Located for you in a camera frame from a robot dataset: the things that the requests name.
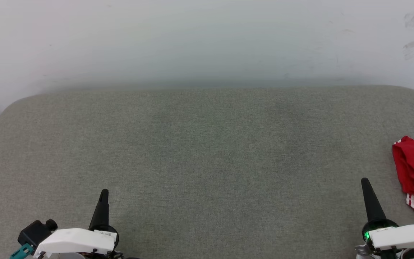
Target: white stripe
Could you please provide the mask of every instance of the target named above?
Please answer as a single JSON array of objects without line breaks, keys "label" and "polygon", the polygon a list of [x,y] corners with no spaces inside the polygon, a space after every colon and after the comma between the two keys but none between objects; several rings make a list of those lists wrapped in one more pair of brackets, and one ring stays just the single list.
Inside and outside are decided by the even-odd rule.
[{"label": "white stripe", "polygon": [[411,195],[411,208],[414,208],[414,195]]}]

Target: label on robot arm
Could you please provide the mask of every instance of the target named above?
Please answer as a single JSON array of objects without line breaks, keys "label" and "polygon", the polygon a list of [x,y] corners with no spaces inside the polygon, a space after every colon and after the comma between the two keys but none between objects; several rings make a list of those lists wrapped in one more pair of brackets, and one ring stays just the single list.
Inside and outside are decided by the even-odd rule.
[{"label": "label on robot arm", "polygon": [[108,232],[108,231],[98,231],[98,230],[94,230],[94,232],[100,233],[102,235],[111,236],[111,237],[113,237],[115,239],[115,242],[116,242],[117,233]]}]

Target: white wall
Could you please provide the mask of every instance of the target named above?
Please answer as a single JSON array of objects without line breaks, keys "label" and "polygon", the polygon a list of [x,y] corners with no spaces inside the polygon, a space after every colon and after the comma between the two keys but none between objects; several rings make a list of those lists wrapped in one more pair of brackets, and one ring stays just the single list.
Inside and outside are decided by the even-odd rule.
[{"label": "white wall", "polygon": [[259,80],[414,88],[414,0],[0,0],[0,112],[63,88]]}]

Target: teal connector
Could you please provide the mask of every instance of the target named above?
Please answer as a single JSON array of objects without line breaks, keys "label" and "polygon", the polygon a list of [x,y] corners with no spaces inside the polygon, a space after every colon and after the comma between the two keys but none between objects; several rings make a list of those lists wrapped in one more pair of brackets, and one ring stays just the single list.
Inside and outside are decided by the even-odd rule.
[{"label": "teal connector", "polygon": [[33,252],[33,248],[29,244],[24,244],[9,259],[24,259]]}]

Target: black knob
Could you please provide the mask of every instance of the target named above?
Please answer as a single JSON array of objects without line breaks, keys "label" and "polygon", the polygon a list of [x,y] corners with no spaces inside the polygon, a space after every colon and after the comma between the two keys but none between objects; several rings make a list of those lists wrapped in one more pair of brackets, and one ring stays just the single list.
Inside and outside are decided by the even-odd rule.
[{"label": "black knob", "polygon": [[48,219],[46,221],[46,226],[49,231],[56,231],[57,228],[59,228],[59,226],[57,226],[57,223],[55,223],[53,219]]}]

